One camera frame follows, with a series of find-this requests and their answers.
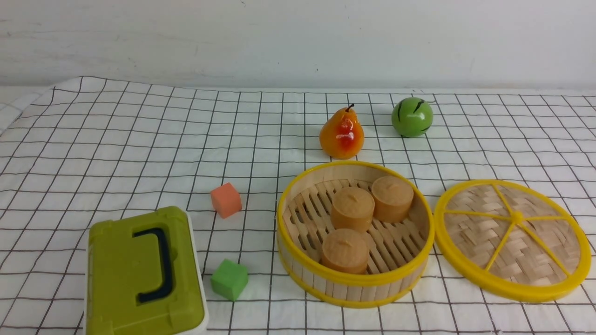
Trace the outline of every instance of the box handle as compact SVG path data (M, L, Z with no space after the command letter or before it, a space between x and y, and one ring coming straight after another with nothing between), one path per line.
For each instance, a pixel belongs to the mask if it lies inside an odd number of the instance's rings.
M147 230L136 232L133 237L138 237L147 234L154 234L157 237L157 244L159 246L159 253L162 263L162 278L163 282L156 290L139 293L136 298L139 303L150 302L157 299L162 299L170 295L174 288L174 274L172 271L172 261L170 259L170 248L167 245L166 233L161 228L150 228Z

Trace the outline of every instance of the toy pear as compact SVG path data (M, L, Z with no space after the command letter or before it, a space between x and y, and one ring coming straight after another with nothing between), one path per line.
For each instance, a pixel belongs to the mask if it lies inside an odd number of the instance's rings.
M323 125L319 134L321 148L334 159L350 159L364 145L364 130L353 107L354 104L351 104L338 110Z

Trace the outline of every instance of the bamboo steamer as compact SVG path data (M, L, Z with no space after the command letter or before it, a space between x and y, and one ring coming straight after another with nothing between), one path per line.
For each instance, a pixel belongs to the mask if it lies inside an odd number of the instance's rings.
M364 237L369 247L365 274L348 274L321 265L322 243L334 227L333 194L344 187L371 191L382 176L395 176L414 190L408 216L387 223L375 218ZM277 244L291 278L313 296L333 305L370 308L390 303L420 279L434 240L432 212L422 193L406 178L380 165L340 161L297 176L277 208Z

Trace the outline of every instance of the green box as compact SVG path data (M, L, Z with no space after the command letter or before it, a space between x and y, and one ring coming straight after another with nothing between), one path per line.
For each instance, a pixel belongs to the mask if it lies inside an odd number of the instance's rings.
M246 267L224 259L211 277L211 288L220 296L236 301L249 283Z
M198 334L209 313L192 225L178 207L91 226L85 334Z

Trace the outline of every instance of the toy apple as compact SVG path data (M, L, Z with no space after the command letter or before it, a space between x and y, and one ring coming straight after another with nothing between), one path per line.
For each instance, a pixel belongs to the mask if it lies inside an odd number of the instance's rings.
M418 137L432 125L433 110L421 98L405 98L393 109L391 123L403 137Z

